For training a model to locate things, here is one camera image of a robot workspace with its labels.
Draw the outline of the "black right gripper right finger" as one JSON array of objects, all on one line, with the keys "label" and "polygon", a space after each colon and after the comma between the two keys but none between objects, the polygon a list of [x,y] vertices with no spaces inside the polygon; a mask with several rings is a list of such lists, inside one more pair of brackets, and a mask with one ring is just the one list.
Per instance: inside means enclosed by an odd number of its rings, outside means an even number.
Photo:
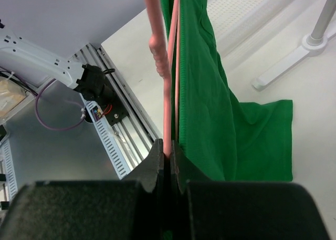
[{"label": "black right gripper right finger", "polygon": [[175,140],[172,140],[171,150],[171,186],[175,194],[183,194],[188,181],[210,181],[210,178],[185,156]]}]

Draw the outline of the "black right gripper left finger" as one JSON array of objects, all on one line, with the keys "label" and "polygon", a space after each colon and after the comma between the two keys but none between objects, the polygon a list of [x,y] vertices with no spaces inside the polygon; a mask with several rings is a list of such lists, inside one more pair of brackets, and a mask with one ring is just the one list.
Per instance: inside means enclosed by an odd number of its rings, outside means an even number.
[{"label": "black right gripper left finger", "polygon": [[138,181],[146,192],[152,193],[164,169],[164,158],[163,140],[156,139],[148,156],[125,177],[125,180]]}]

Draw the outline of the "green tank top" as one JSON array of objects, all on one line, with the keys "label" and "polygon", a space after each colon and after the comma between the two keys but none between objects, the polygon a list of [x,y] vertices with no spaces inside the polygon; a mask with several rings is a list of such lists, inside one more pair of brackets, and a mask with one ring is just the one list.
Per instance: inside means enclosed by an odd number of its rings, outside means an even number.
[{"label": "green tank top", "polygon": [[217,51],[207,0],[180,0],[178,141],[216,181],[291,181],[291,100],[240,102]]}]

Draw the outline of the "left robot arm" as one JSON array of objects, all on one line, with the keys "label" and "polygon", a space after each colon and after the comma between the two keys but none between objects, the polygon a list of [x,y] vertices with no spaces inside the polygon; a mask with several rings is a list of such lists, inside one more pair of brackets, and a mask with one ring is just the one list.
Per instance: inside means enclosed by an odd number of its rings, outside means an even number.
[{"label": "left robot arm", "polygon": [[16,36],[4,24],[1,24],[1,66],[13,72],[46,74],[101,107],[112,104],[116,98],[106,74],[98,66],[63,59]]}]

